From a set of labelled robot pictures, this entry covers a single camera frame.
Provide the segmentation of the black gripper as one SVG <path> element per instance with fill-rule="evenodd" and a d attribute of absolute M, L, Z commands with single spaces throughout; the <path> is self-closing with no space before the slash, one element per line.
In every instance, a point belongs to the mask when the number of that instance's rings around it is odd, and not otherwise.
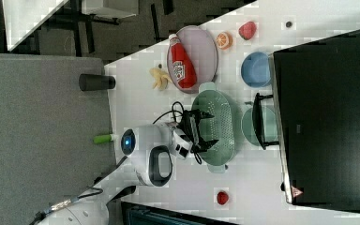
<path fill-rule="evenodd" d="M 198 122 L 203 119 L 214 118 L 214 115 L 199 110 L 184 111 L 179 127 L 184 131 L 192 142 L 191 152 L 207 152 L 218 140 L 200 141 L 198 133 Z"/>

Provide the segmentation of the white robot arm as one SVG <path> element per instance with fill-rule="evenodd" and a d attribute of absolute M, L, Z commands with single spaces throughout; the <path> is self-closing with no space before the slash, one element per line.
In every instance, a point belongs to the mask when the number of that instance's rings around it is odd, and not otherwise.
<path fill-rule="evenodd" d="M 108 225 L 108 202 L 126 188 L 163 187 L 173 173 L 172 157 L 205 152 L 217 142 L 201 137 L 199 123 L 212 114 L 201 110 L 181 112 L 181 121 L 155 123 L 126 130 L 120 140 L 124 154 L 109 175 L 83 194 L 38 212 L 30 225 Z"/>

